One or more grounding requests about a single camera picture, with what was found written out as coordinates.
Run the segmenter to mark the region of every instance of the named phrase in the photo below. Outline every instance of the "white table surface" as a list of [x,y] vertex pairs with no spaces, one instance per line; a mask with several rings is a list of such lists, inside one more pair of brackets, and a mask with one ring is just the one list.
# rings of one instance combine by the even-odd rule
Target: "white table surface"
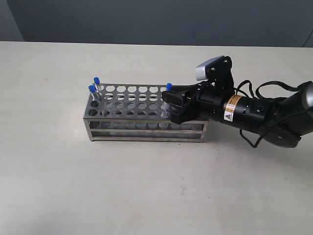
[[192,84],[219,55],[237,85],[313,79],[312,48],[0,42],[0,234],[312,234],[313,134],[252,149],[211,122],[206,143],[89,141],[93,77]]

